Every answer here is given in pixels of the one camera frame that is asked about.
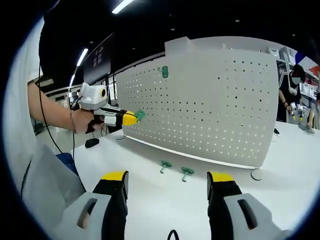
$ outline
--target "pegboard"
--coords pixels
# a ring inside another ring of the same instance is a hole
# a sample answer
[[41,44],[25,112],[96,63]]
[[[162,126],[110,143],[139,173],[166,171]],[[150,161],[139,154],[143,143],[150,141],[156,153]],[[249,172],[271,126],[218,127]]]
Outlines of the pegboard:
[[[163,66],[168,76],[161,72]],[[119,106],[146,112],[142,122],[124,127],[124,134],[209,160],[262,165],[278,108],[272,55],[193,52],[137,65],[116,80]]]

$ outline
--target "fluorescent light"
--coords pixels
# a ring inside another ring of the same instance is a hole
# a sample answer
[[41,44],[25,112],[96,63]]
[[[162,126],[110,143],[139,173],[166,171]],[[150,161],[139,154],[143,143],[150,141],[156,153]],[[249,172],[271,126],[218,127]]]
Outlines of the fluorescent light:
[[126,6],[128,6],[131,2],[134,0],[123,0],[118,6],[116,6],[115,9],[113,9],[113,14],[118,14],[122,9],[124,9]]
[[82,60],[85,58],[85,55],[87,54],[87,52],[88,52],[88,48],[83,49],[83,51],[81,53],[81,56],[80,56],[80,58],[78,60],[78,63],[76,64],[77,67],[80,66],[80,64],[81,64]]
[[72,75],[71,80],[70,80],[69,87],[71,87],[72,83],[74,82],[75,76],[76,76],[76,75],[74,75],[74,74]]

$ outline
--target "white tabletop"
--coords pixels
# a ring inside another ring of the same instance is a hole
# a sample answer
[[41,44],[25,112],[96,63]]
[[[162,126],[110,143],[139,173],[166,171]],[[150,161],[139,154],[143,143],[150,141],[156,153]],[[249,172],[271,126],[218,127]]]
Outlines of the white tabletop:
[[[207,172],[233,176],[242,193],[250,193],[272,212],[281,229],[294,230],[315,200],[320,183],[320,131],[302,131],[297,125],[277,122],[261,167],[263,179],[251,178],[251,170],[224,166],[167,152],[129,138],[117,140],[122,131],[100,138],[100,143],[75,149],[75,165],[85,189],[92,192],[108,172],[129,171],[129,240],[163,240],[170,230],[180,239],[211,239],[207,215]],[[161,160],[173,167],[160,173]],[[195,171],[182,182],[181,167]]]

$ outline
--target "white sleeve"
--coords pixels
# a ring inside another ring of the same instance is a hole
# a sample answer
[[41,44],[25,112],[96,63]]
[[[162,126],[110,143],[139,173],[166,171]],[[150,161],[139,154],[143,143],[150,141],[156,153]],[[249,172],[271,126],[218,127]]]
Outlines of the white sleeve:
[[39,58],[39,42],[42,28],[44,26],[44,19],[41,18],[39,22],[34,26],[33,30],[30,32],[29,37],[26,41],[27,44],[27,57],[26,57],[26,67],[28,68],[27,82],[34,80],[39,77],[39,67],[40,67],[40,58]]

